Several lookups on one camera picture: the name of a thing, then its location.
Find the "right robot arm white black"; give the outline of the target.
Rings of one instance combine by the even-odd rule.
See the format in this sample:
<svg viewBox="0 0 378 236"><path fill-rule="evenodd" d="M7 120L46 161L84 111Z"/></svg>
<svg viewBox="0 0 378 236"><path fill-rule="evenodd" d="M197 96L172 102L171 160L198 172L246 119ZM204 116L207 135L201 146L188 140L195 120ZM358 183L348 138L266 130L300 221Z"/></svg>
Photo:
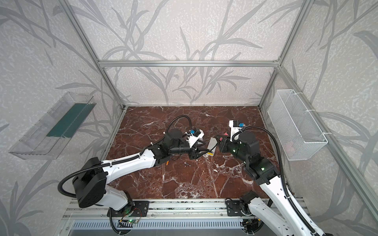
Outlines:
<svg viewBox="0 0 378 236"><path fill-rule="evenodd" d="M278 209L272 210L256 193L240 197L245 215L260 219L278 236L324 236L326 233L309 217L288 190L282 172L267 158L261 156L259 142L251 132L233 137L216 136L220 152L227 152L245 163L245 172L267 194Z"/></svg>

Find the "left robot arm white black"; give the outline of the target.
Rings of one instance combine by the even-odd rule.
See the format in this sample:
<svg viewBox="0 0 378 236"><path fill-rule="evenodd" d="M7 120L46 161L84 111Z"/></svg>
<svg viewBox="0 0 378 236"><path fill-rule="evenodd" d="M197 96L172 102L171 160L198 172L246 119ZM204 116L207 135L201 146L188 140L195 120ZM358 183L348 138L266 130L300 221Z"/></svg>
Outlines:
<svg viewBox="0 0 378 236"><path fill-rule="evenodd" d="M109 186L111 182L133 172L165 164L174 155L187 154L190 159L198 159L208 151L203 148L203 136L201 129L194 128L186 134L173 129L140 153L104 161L91 158L79 171L63 178L58 184L58 191L76 198L80 208L101 205L126 212L134 207L134 203L128 193Z"/></svg>

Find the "white remote control yellow buttons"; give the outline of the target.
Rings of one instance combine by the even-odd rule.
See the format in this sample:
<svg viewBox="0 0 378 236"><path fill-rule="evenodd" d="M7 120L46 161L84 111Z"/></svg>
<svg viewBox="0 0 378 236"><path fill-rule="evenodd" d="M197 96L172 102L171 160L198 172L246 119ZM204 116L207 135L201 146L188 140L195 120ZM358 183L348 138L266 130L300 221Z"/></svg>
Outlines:
<svg viewBox="0 0 378 236"><path fill-rule="evenodd" d="M216 138L212 137L212 138L210 139L209 143L208 143L208 147L207 147L208 152L215 153L217 145L218 145L218 143L217 143Z"/></svg>

